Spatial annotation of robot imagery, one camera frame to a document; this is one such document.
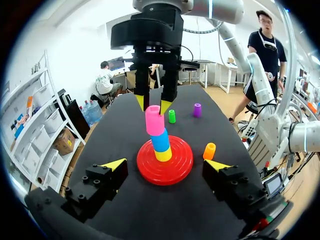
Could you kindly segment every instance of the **black table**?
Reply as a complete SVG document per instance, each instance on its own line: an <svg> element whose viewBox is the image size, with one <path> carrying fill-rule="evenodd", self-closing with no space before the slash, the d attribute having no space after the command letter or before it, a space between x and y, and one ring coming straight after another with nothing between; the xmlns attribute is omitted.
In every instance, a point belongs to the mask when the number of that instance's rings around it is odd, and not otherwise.
<svg viewBox="0 0 320 240"><path fill-rule="evenodd" d="M160 103L161 91L150 91L151 105ZM202 118L192 116L195 103L202 105ZM190 174L171 186L153 185L140 175L137 153L150 136L136 97L124 94L94 129L70 178L73 185L92 164L127 159L129 175L118 194L86 224L121 239L234 240L245 222L238 220L225 202L217 201L203 179L202 154L207 143L215 143L215 161L243 166L250 171L248 177L261 187L257 169L233 126L200 86L179 86L171 109L175 110L176 123L170 124L166 114L165 126L169 135L184 139L192 148Z"/></svg>

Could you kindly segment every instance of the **man in white shirt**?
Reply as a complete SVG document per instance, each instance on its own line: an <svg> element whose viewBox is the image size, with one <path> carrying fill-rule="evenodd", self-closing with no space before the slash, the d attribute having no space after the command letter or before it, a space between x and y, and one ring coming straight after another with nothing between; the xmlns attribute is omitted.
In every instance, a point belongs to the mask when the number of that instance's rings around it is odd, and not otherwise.
<svg viewBox="0 0 320 240"><path fill-rule="evenodd" d="M110 80L115 75L109 70L109 63L107 61L103 61L100 64L100 75L95 80L96 89L99 94L111 94L116 97L118 94L122 93L122 84L121 83L111 83Z"/></svg>

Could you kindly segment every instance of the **shelf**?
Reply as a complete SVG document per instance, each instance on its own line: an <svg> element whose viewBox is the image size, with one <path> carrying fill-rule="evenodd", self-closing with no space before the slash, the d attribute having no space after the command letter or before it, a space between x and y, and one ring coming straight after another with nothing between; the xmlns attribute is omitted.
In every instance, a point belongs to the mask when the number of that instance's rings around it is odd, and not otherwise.
<svg viewBox="0 0 320 240"><path fill-rule="evenodd" d="M58 178L58 182L57 182L57 185L56 185L56 188L55 188L55 191L56 191L57 193L59 193L59 191L60 191L61 184L62 184L62 182L63 182L63 180L64 180L66 171L67 171L67 169L68 169L68 167L69 167L69 164L70 164L70 162L71 162L71 159L72 159L72 157L74 156L74 154L75 154L77 148L79 147L79 144L80 144L80 143L81 143L81 140L80 140L79 138L76 138L76 139L75 139L75 142L74 142L73 151L70 152L70 153L67 154L67 155L61 156L61 157L63 158L63 160L65 160L65 164L64 164L64 167L63 167L63 169L62 169L62 171L61 171L61 173L60 173L60 176L59 176L59 178Z"/></svg>
<svg viewBox="0 0 320 240"><path fill-rule="evenodd" d="M41 113L44 112L44 110L46 110L47 107L49 107L57 98L53 97L51 98L49 101L46 102L46 104L44 104L36 113L35 115L33 115L31 117L31 119L26 123L26 125L24 126L24 128L22 129L21 133L19 134L19 136L17 137L14 147L12 149L12 153L15 154L17 147L21 141L21 139L23 138L24 134L27 132L27 130L30 128L30 126L32 125L32 123L35 122L35 120L37 119L37 117L40 116Z"/></svg>
<svg viewBox="0 0 320 240"><path fill-rule="evenodd" d="M58 135L61 133L62 129L64 129L64 127L67 125L68 121L65 120L61 125L60 127L58 128L58 130L56 132L53 132L53 133L50 133L49 134L49 137L50 137L50 143L48 145L48 147L44 150L44 152L42 153L42 155L40 156L40 161L39 161L39 164L38 164L38 167L36 168L36 171L34 172L33 174L33 181L37 181L37 176L38 176L38 173L39 173L39 170L41 168L41 165L42 163L44 162L45 158L46 158L46 155L47 153L49 152L52 144L54 143L54 141L56 140L56 138L58 137Z"/></svg>
<svg viewBox="0 0 320 240"><path fill-rule="evenodd" d="M34 82L38 81L38 79L41 77L41 75L47 71L48 69L42 68L36 73L32 74L28 77L28 80L20 85L18 85L15 89L13 89L11 92L9 92L7 95L4 96L1 104L1 111L5 111L8 106L12 103L12 101L20 94L22 93L26 88L31 86Z"/></svg>

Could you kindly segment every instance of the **red plate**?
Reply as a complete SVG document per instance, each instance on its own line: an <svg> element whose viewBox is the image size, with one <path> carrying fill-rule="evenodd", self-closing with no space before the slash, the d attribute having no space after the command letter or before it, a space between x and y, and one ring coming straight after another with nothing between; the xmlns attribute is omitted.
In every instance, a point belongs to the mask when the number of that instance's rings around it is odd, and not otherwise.
<svg viewBox="0 0 320 240"><path fill-rule="evenodd" d="M161 162L156 159L151 140L139 150L136 157L141 175L150 183L166 186L183 180L194 163L192 150L188 143L177 136L169 136L172 158Z"/></svg>

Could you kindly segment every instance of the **black shorts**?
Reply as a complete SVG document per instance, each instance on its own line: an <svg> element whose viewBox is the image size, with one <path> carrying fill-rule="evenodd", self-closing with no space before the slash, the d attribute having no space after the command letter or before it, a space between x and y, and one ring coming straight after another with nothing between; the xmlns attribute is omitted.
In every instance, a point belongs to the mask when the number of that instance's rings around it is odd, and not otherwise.
<svg viewBox="0 0 320 240"><path fill-rule="evenodd" d="M270 81L270 86L273 92L273 96L274 98L277 98L278 96L278 77L276 76L275 79L273 81ZM250 99L252 102L257 104L257 97L256 97L256 93L254 90L254 86L252 84L252 74L249 77L249 81L246 84L245 88L243 89L243 93L244 95Z"/></svg>

